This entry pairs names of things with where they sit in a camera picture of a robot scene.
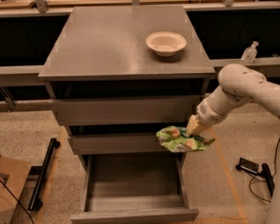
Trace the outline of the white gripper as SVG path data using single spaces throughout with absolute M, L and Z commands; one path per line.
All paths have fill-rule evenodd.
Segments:
M 227 116 L 220 115 L 215 112 L 204 98 L 196 108 L 197 115 L 191 115 L 187 125 L 188 135 L 197 135 L 208 129 L 208 126 L 213 126 L 222 122 Z

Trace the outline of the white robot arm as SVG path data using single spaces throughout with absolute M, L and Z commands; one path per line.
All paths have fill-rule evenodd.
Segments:
M 280 119 L 280 85 L 269 82 L 262 73 L 231 63 L 220 70 L 217 79 L 219 86 L 198 104 L 196 114 L 189 118 L 189 135 L 220 123 L 234 108 L 250 101 Z M 280 173 L 266 224 L 280 224 Z

